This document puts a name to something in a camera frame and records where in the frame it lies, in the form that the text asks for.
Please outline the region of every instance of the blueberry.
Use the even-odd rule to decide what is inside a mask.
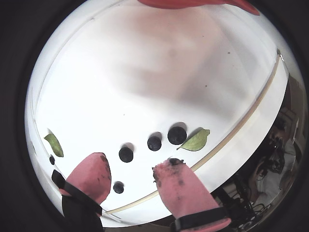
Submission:
[[[50,163],[51,163],[52,165],[55,164],[55,158],[54,158],[52,155],[50,155],[49,161],[50,161]]]
[[[158,151],[161,148],[161,139],[156,137],[156,136],[152,136],[148,139],[147,141],[147,145],[148,148],[152,151]]]
[[[116,193],[123,193],[124,192],[124,184],[120,181],[116,181],[114,186],[113,186],[113,189]]]
[[[168,132],[168,140],[171,144],[180,145],[187,139],[187,132],[182,127],[173,127]]]
[[[133,160],[133,151],[125,146],[120,149],[119,158],[122,162],[129,163]]]

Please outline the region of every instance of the bay leaf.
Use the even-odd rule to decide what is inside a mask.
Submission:
[[[185,141],[180,147],[189,151],[199,151],[202,149],[207,142],[207,136],[211,133],[210,130],[206,130],[202,128],[195,135],[193,135],[190,139]]]
[[[53,133],[48,134],[44,139],[49,142],[49,145],[52,147],[52,150],[56,156],[63,157],[62,147]]]

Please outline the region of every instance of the pink object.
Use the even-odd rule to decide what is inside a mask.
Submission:
[[[194,172],[179,159],[168,159],[154,167],[153,171],[162,202],[176,219],[219,207]],[[218,231],[230,222],[230,218],[224,218],[195,231]]]
[[[164,9],[181,9],[202,5],[218,5],[230,4],[237,6],[253,15],[260,15],[260,13],[250,3],[245,0],[139,0],[141,3]]]
[[[111,171],[104,153],[95,152],[80,162],[67,178],[67,182],[85,193],[99,205],[111,191]],[[70,196],[59,189],[64,196]]]

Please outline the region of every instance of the white surface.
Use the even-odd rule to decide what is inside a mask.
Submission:
[[[169,11],[129,0],[102,11],[113,2],[92,0],[74,11],[44,47],[31,77],[26,132],[29,148],[31,140],[37,152],[30,152],[31,161],[59,211],[60,194],[50,180],[52,150],[39,139],[47,128],[63,147],[65,157],[54,157],[65,177],[90,153],[106,154],[112,184],[125,184],[123,194],[111,190],[101,205],[112,210],[156,190],[151,167],[171,156],[192,166],[213,149],[253,104],[275,63],[276,45],[256,23],[259,17],[236,7]],[[252,118],[196,171],[209,191],[258,147],[278,113],[286,81],[280,63]],[[167,132],[177,122],[187,125],[188,134],[210,129],[206,147],[176,151]],[[156,131],[162,133],[162,148],[152,152],[147,139]],[[118,157],[124,143],[135,147],[131,163]],[[114,215],[120,222],[104,218],[103,226],[146,223],[169,212],[157,196]]]

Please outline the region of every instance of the cables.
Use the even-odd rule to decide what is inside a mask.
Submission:
[[[261,203],[261,204],[255,205],[255,206],[253,207],[253,209],[256,208],[256,207],[258,207],[258,206],[260,206],[260,205],[263,207],[263,209],[262,209],[262,210],[257,210],[257,211],[255,211],[255,213],[261,213],[263,210],[265,210],[265,205],[262,204],[262,203]]]

